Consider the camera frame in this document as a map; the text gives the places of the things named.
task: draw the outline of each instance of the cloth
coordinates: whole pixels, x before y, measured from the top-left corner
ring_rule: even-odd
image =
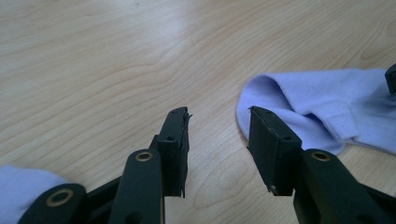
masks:
[[[275,112],[303,140],[303,149],[332,154],[345,143],[396,153],[396,96],[384,69],[263,74],[242,90],[236,117],[248,139],[249,108]]]
[[[64,183],[64,179],[48,171],[0,167],[0,224],[18,223],[38,196]]]

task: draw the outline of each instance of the black plastic part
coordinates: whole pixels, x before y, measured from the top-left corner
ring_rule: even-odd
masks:
[[[88,193],[87,205],[90,208],[90,216],[87,223],[107,223],[119,184],[120,177]]]
[[[189,119],[187,107],[172,110],[168,113],[160,134],[156,135],[151,143],[163,158],[164,196],[180,197],[181,192],[183,197],[185,196],[187,155],[190,150]]]
[[[390,67],[385,73],[388,89],[391,94],[396,93],[396,64]]]
[[[290,196],[295,166],[302,153],[301,139],[270,110],[250,108],[248,150],[268,190],[276,196]]]
[[[390,220],[396,223],[396,198],[381,191],[362,185],[378,206],[387,213]]]
[[[317,223],[392,223],[333,154],[319,149],[304,151],[300,174],[318,209],[320,222]],[[303,221],[312,214],[306,211],[296,214],[301,223],[311,223]]]
[[[108,223],[164,223],[162,185],[160,153],[142,149],[131,154]]]
[[[63,184],[41,194],[20,219],[20,224],[85,223],[86,191],[79,184]]]

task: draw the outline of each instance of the light wood surface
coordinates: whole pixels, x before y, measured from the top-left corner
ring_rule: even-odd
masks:
[[[186,105],[186,199],[167,223],[297,223],[267,192],[235,107],[264,72],[388,68],[393,0],[1,0],[0,165],[42,168],[92,190]],[[348,146],[356,178],[395,195],[396,157]]]

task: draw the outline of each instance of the light purple cloth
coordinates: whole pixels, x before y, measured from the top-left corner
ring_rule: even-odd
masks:
[[[303,149],[333,154],[345,143],[396,153],[396,96],[384,69],[263,74],[243,89],[236,117],[248,138],[249,108],[278,114],[303,140]]]
[[[64,179],[48,171],[0,167],[0,224],[18,223],[38,196],[64,183]]]

